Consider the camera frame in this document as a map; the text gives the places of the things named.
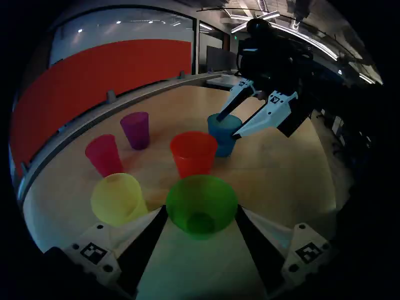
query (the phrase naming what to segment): pink plastic cup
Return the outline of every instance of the pink plastic cup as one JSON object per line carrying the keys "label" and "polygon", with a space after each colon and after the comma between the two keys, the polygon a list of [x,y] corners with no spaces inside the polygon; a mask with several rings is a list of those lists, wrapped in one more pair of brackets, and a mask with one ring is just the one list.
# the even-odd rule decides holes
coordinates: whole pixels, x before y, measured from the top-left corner
{"label": "pink plastic cup", "polygon": [[92,140],[84,153],[103,177],[124,172],[118,155],[116,137],[112,134],[103,134]]}
{"label": "pink plastic cup", "polygon": [[130,113],[122,118],[120,124],[133,149],[143,150],[149,146],[149,114],[147,112]]}

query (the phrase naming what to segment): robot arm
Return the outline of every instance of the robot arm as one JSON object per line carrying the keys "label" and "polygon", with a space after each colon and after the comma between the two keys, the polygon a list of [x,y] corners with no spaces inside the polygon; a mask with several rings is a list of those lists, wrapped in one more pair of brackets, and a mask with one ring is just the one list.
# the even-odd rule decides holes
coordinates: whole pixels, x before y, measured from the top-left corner
{"label": "robot arm", "polygon": [[[257,94],[253,83],[252,80],[243,79],[237,85],[232,87],[228,100],[224,104],[219,116],[216,118],[218,121],[222,121],[248,97]],[[278,128],[292,112],[290,107],[290,101],[292,99],[299,99],[296,91],[292,95],[288,96],[274,90],[269,95],[265,104],[233,133],[233,138],[239,139],[241,137],[249,136],[267,127]]]}

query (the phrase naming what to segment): screw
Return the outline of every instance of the screw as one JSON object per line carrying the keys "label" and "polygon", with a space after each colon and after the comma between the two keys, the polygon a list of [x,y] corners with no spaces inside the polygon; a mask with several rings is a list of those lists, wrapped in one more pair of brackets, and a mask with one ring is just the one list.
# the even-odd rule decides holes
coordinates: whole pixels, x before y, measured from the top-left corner
{"label": "screw", "polygon": [[294,273],[294,272],[296,272],[297,270],[299,269],[299,266],[297,265],[297,264],[292,264],[290,267],[289,267],[289,272],[292,272],[292,273]]}
{"label": "screw", "polygon": [[110,266],[109,264],[106,264],[105,266],[103,266],[103,270],[107,273],[110,273],[113,271],[113,267]]}

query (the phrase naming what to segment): orange wall panel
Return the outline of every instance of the orange wall panel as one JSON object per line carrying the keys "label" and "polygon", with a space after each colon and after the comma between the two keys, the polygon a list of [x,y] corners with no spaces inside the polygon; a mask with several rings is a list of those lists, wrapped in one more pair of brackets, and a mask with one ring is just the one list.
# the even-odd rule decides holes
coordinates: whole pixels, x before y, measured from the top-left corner
{"label": "orange wall panel", "polygon": [[43,73],[19,99],[10,147],[18,174],[56,131],[115,94],[191,73],[191,43],[139,39],[108,43],[72,55]]}

